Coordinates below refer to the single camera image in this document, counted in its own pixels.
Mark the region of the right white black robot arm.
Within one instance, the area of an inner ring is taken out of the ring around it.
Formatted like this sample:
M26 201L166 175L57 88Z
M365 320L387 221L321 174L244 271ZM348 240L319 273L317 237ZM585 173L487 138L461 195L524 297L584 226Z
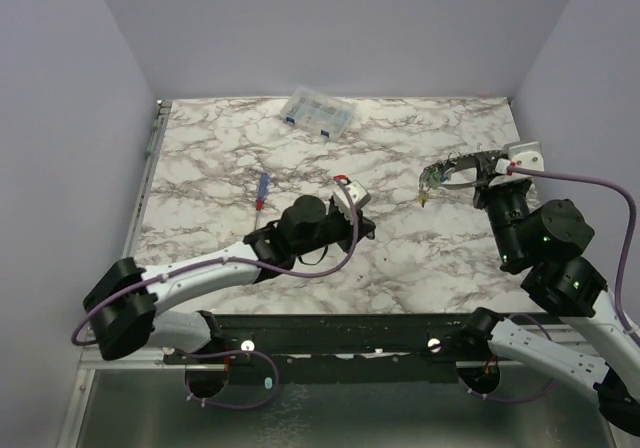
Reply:
M474 206L486 211L501 269L524 273L522 289L548 314L573 327L596 350L594 357L534 335L511 319L476 309L459 335L461 351L519 361L562 382L594 403L611 424L639 433L639 338L624 319L607 282L583 257L595 235L569 199L529 210L533 169L500 151L472 155Z

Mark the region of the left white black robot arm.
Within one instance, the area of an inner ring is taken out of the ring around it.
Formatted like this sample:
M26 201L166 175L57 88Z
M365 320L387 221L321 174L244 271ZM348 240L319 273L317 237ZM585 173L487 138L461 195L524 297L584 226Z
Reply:
M310 252L336 244L351 257L357 243L375 236L363 214L370 194L354 184L335 190L328 202L303 195L280 219L217 252L172 264L141 267L131 257L111 265L83 300L85 324L105 361L145 346L177 348L206 363L220 353L212 316L180 314L175 307L209 293L261 283L284 275L315 279L333 274L295 270Z

